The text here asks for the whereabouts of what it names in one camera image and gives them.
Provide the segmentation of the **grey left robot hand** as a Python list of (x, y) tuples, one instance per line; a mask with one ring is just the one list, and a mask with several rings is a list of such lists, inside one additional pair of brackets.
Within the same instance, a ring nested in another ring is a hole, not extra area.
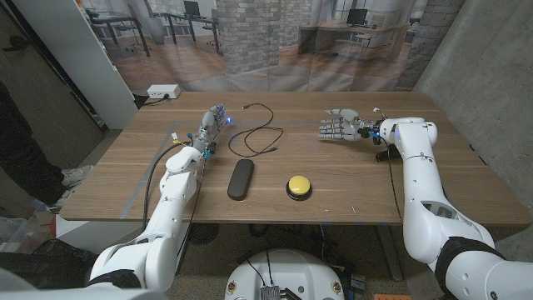
[(202, 117), (197, 135), (192, 140), (192, 147), (201, 153), (206, 150), (213, 152), (222, 129), (230, 121), (222, 104), (211, 107)]

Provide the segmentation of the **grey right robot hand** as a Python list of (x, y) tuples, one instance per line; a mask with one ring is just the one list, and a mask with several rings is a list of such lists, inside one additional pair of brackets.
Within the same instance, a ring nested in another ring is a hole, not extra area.
[(327, 109), (326, 113), (331, 118), (321, 120), (319, 138), (358, 141), (369, 138), (376, 125), (376, 121), (360, 118), (358, 112), (348, 108)]

